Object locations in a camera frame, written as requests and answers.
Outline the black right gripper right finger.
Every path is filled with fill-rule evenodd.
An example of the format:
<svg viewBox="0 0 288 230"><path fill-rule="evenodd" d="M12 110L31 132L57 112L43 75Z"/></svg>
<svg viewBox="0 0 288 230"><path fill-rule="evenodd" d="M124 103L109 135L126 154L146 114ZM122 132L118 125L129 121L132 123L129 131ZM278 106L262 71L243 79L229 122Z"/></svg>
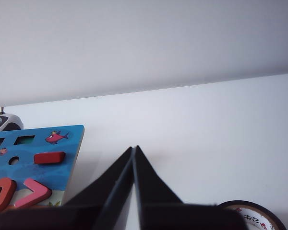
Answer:
<svg viewBox="0 0 288 230"><path fill-rule="evenodd" d="M242 217L217 206L184 203L157 175L139 146L133 154L140 228L142 230L243 230Z"/></svg>

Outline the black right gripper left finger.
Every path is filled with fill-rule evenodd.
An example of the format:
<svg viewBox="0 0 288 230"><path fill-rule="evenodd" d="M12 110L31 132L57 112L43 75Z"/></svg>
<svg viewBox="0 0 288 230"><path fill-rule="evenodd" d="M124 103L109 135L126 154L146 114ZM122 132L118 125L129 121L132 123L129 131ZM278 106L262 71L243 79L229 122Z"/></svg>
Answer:
<svg viewBox="0 0 288 230"><path fill-rule="evenodd" d="M0 214L0 230L123 230L133 185L129 147L99 178L61 207Z"/></svg>

